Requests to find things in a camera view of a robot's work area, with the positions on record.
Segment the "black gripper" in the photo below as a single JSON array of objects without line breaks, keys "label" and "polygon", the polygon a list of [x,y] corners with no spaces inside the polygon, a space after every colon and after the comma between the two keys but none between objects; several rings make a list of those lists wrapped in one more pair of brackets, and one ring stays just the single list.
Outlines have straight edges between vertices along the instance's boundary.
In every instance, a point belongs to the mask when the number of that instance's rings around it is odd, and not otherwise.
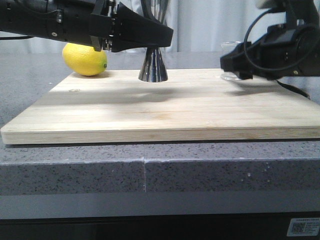
[{"label": "black gripper", "polygon": [[[268,27],[262,42],[246,44],[247,55],[276,77],[320,75],[320,16],[312,0],[261,0],[260,9],[284,13],[285,22]],[[247,59],[244,43],[220,57],[220,68],[239,79],[262,76]]]},{"label": "black gripper", "polygon": [[99,51],[114,34],[113,7],[106,0],[2,0],[0,30]]}]

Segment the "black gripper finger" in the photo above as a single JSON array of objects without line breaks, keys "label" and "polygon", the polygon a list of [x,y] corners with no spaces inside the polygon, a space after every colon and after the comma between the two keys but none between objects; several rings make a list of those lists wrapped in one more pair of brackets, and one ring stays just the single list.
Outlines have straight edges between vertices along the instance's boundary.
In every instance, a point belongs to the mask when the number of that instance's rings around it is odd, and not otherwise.
[{"label": "black gripper finger", "polygon": [[143,16],[150,20],[159,21],[160,1],[141,0]]},{"label": "black gripper finger", "polygon": [[172,28],[143,17],[119,2],[110,50],[117,53],[136,48],[169,47],[173,33]]}]

